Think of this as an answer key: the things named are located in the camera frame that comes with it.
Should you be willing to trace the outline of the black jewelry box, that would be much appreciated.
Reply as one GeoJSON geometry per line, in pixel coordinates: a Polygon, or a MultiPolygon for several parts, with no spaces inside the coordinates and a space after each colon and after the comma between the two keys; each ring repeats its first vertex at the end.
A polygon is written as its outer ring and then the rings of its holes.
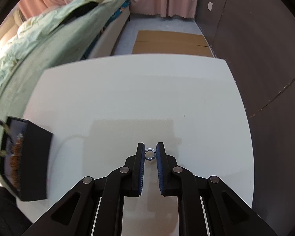
{"type": "Polygon", "coordinates": [[[0,175],[21,201],[47,198],[47,167],[53,134],[33,122],[8,117],[9,134],[2,136],[0,175]]]}

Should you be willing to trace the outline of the green bed sheet mattress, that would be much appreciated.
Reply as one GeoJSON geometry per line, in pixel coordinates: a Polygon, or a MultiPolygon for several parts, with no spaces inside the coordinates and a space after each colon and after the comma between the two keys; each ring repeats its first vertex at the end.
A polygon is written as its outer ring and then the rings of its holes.
{"type": "Polygon", "coordinates": [[[84,16],[62,25],[43,38],[15,65],[0,88],[0,119],[21,118],[42,73],[79,61],[111,17],[129,0],[104,0],[84,16]]]}

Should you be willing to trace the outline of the flattened cardboard sheet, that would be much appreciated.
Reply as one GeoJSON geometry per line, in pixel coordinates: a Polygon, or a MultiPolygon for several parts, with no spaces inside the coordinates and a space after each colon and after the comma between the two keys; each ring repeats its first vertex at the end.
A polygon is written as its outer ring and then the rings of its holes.
{"type": "Polygon", "coordinates": [[[213,57],[202,35],[173,31],[140,30],[132,54],[185,54],[213,57]]]}

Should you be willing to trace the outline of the light green duvet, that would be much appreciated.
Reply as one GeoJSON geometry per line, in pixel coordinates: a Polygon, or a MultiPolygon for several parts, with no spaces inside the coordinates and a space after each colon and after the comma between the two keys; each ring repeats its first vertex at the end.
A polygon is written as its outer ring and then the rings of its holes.
{"type": "Polygon", "coordinates": [[[104,0],[73,0],[68,5],[26,20],[7,43],[0,49],[0,88],[12,68],[23,60],[39,42],[55,30],[70,13],[90,3],[104,0]]]}

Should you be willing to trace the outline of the black garment on bed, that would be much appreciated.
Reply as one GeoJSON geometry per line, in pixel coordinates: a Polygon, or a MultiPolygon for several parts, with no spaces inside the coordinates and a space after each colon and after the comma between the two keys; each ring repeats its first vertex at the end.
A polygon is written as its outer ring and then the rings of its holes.
{"type": "Polygon", "coordinates": [[[58,16],[56,28],[71,23],[75,19],[80,18],[81,16],[87,14],[89,11],[95,9],[97,6],[97,2],[90,2],[82,4],[76,8],[62,10],[60,12],[60,15],[58,16]]]}

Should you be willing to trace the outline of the pink curtain left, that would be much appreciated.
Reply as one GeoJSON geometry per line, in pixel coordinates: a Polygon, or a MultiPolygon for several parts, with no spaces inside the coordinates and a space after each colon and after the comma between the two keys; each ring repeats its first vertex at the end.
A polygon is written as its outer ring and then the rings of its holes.
{"type": "Polygon", "coordinates": [[[64,5],[67,5],[66,0],[20,0],[17,4],[26,19],[64,5]]]}

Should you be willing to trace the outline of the white wall socket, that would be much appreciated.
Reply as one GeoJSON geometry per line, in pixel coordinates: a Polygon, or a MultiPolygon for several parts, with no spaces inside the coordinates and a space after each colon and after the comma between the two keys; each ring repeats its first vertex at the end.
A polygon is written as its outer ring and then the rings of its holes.
{"type": "Polygon", "coordinates": [[[212,7],[213,7],[213,3],[208,2],[207,9],[208,9],[209,11],[211,11],[211,10],[212,10],[212,7]]]}

